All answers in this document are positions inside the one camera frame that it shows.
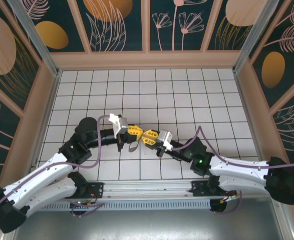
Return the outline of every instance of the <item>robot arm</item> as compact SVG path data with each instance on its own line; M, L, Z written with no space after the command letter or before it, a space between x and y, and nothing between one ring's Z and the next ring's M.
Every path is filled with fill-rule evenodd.
M126 118L120 115L111 114L109 120L113 123L113 129L100 131L102 146L116 144L120 151L124 144L142 141L150 149L156 150L158 157L168 154L178 161L191 163L190 169L196 174L209 175L210 189L223 192L245 189L268 191L277 201L294 204L294 173L289 168L253 169L228 164L261 167L285 164L278 158L272 158L270 162L224 158L227 161L225 163L218 156L206 152L206 146L198 137L183 145L172 141L172 134L169 131L143 131L137 126L128 125ZM97 134L97 121L91 117L84 118L75 128L70 140L44 165L21 180L5 188L0 187L0 200L7 197L0 203L0 228L4 233L18 228L27 217L43 206L86 191L86 180L72 170L91 157L90 148L98 147ZM49 185L65 174L68 174L68 177ZM29 181L17 188L25 180Z

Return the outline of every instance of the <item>white tile floor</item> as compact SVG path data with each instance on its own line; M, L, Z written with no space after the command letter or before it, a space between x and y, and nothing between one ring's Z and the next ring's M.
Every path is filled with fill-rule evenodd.
M38 166L71 137L82 118L109 113L145 130L169 130L182 143L201 125L221 155L257 160L231 69L95 70L63 72ZM103 129L111 127L105 120ZM97 150L92 154L85 165L92 164ZM133 153L127 145L121 153L110 145L103 147L96 168L79 172L89 181L200 178L189 168L166 154L158 159L143 144Z

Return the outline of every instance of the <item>black grid line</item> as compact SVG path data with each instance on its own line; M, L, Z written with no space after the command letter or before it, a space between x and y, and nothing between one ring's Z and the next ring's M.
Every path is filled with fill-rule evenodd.
M92 76L91 76L91 82L90 82L90 90L89 90L89 94L91 93L92 78L93 78L93 71L92 71ZM89 97L89 99L88 99L88 105L87 105L87 113L86 113L86 117L88 116L89 102L90 102L90 97Z
M209 102L209 97L208 97L208 93L207 93L206 84L205 84L204 86L205 86L205 90L206 90L206 95L207 95L208 104L209 104L209 106L210 106L210 102ZM210 116L211 116L211 120L213 121L213 118L212 118L212 113L211 113L211 107L209 107L209 110L210 110ZM218 150L218 153L220 154L220 151L219 151L219 146L218 146L218 141L217 141L217 134L216 134L216 129L215 129L215 126L214 126L214 125L213 125L213 130L214 130L215 137L216 137L217 150Z
M189 76L188 76L188 71L186 70L186 73L187 73L187 81L188 81L188 86L189 86L189 96L190 96L190 102L191 102L191 108L192 108L192 115L193 115L193 121L195 122L194 124L194 127L195 127L195 132L197 132L197 126L196 126L196 119L195 119L195 113L194 113L194 107L193 107L193 103L192 103L192 97L191 97L191 90L190 90L190 84L189 84ZM180 165L181 165L181 177L183 178L183 173L182 173L182 163L180 162Z
M57 91L55 93L55 99L53 101L53 105L52 105L52 109L51 109L51 113L50 113L50 117L49 117L49 121L48 121L48 125L47 125L47 128L46 128L46 133L45 133L45 136L42 140L42 147L41 147L41 152L40 152L40 156L38 157L38 161L41 160L41 157L42 157L42 153L43 153L43 149L45 148L45 141L46 141L46 138L47 138L47 134L48 134L48 130L49 130L49 125L50 125L50 122L51 122L51 118L52 118L52 114L53 114L53 108L55 107L55 104L56 104L56 94L59 90L59 86L60 86L60 83L58 84L58 87L57 87Z
M222 94L223 92L207 92L207 94ZM226 92L226 94L238 94L239 92ZM156 93L140 93L140 95L155 95ZM170 94L173 94L173 93L158 93L159 95L170 95ZM204 92L177 92L175 93L176 95L179 95L179 94L204 94ZM75 94L74 96L104 96L106 94ZM107 95L110 95L110 96L116 96L116 95L121 95L121 94L113 94L113 93L109 93ZM123 95L138 95L137 93L126 93L126 94L123 94ZM58 97L70 97L71 95L57 95Z
M71 106L72 106L72 100L73 100L73 93L72 93L72 98L71 98L71 103L70 103L69 114L68 114L68 118L67 118L67 124L68 124L69 116L70 116L70 112L71 112ZM64 141L64 139L66 138L66 133L67 133L67 126L66 126L66 129L65 129L65 134L64 134L64 136L63 136L63 141Z
M106 96L106 99L105 99L105 109L106 109L106 104L107 104L108 80L109 80L109 70L108 70L108 76L107 76L107 88L106 88L106 95L105 95ZM105 119L103 118L102 119L102 129L104 129L104 126L105 126ZM97 173L97 179L98 180L99 180L99 172L100 172L100 162L98 164L98 173Z
M141 76L141 71L139 69L139 127L141 126L141 84L140 84L140 76ZM139 148L139 180L141 180L141 146Z
M157 81L157 72L155 70L155 79ZM156 100L157 100L157 120L158 120L158 131L160 131L160 128L159 128L159 108L158 108L158 86L157 86L157 82L156 82ZM161 173L161 160L159 160L159 164L160 164L160 179L162 179L162 173Z
M175 90L173 88L173 80L172 80L172 70L170 69L170 73L171 73L171 83L172 83L172 91L173 93L175 93ZM178 138L178 141L179 141L179 132L178 132L178 122L177 122L177 111L176 111L176 102L175 102L175 97L173 96L173 105L175 106L174 109L175 109L175 117L176 117L176 128L177 128L177 138ZM182 164L180 162L180 170L181 170L181 178L182 178Z
M226 103L226 106L227 106L227 101L226 101L226 98L225 98L225 93L223 92L222 94L223 94L223 99L225 100L225 103ZM235 143L236 143L236 147L237 147L237 152L238 152L238 155L240 157L240 152L239 152L239 149L238 149L235 132L234 132L233 127L232 127L232 124L231 124L231 118L230 118L230 114L229 114L228 108L227 108L227 112L228 112L228 117L229 117L229 120L230 120L230 126L231 126L231 130L232 130L232 134L233 134L233 137L235 139Z
M184 81L187 81L187 80L158 80L158 81L155 81L155 80L147 80L147 81L140 81L140 82L170 82L170 81L173 81L173 82L184 82ZM216 79L216 80L190 80L190 81L219 81L219 79ZM220 81L233 81L232 79L222 79ZM106 83L107 81L92 81L92 83ZM122 83L122 81L110 81L111 83ZM134 82L139 82L139 81L125 81L125 82L128 82L128 83L134 83ZM89 81L71 81L71 82L62 82L61 84L84 84L84 83L90 83Z
M125 71L123 70L121 116L123 116L123 95L124 95L124 92L125 92ZM120 180L120 167L121 167L120 166L120 163L121 163L121 151L119 152L119 174L118 174L118 180Z

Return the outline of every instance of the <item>purple cable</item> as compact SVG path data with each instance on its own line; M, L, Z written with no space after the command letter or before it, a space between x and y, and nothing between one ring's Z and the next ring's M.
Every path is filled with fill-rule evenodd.
M231 213L234 213L235 211L239 210L239 208L241 207L241 204L242 204L242 192L239 191L239 194L240 194L240 200L239 200L239 203L238 203L238 205L237 205L233 210L230 210L230 211L223 211L223 212L218 212L218 214L221 214L221 215L224 215L224 214L231 214Z
M197 129L197 132L196 132L195 136L193 136L193 138L192 138L192 140L191 140L190 142L186 143L184 146L180 146L180 147L174 147L174 148L172 148L172 149L171 149L171 151L178 151L178 150L182 150L182 149L185 149L186 147L190 146L190 145L193 143L193 141L195 141L195 140L196 140L196 138L197 138L197 136L198 136L198 134L199 134L200 130L201 130L201 126L199 126L199 127L198 127L198 129Z
M198 136L199 131L201 132L203 138L205 139L206 143L208 144L208 146L211 148L212 152L224 163L227 163L227 161L225 159L223 159L218 153L217 151L213 148L213 146L210 144L210 142L208 141L208 139L206 138L205 134L203 133L203 130L201 128L201 126L198 127L197 133L196 135L193 137L193 139L186 145L179 147L179 150L186 148L187 146L189 146ZM289 163L289 164L282 164L282 165L276 165L276 166L248 166L248 165L243 165L243 164L238 164L238 163L234 163L234 162L228 162L228 164L236 166L236 167L242 167L242 168L247 168L247 169L280 169L280 168L289 168L289 167L294 167L294 163Z
M103 118L108 118L109 115L104 115L98 118L97 120L97 135L98 135L98 157L97 160L95 161L95 163L93 165L90 166L83 166L80 164L76 164L76 163L72 163L72 162L57 162L57 163L53 163L51 165L48 165L46 168L43 168L41 170L39 170L37 173L35 173L34 175L28 177L26 180L24 180L22 183L20 183L16 188L14 188L11 192L9 192L7 195L5 195L2 199L0 199L0 204L6 200L8 197L10 197L14 192L16 192L19 188L21 188L24 184L26 184L28 181L30 181L31 179L35 178L36 176L38 176L39 174L41 174L42 172L46 171L47 169L57 166L57 165L71 165L74 167L78 167L78 168L83 168L83 169L91 169L94 168L100 161L100 157L101 157L101 148L102 148L102 144L101 144L101 133L100 133L100 120Z

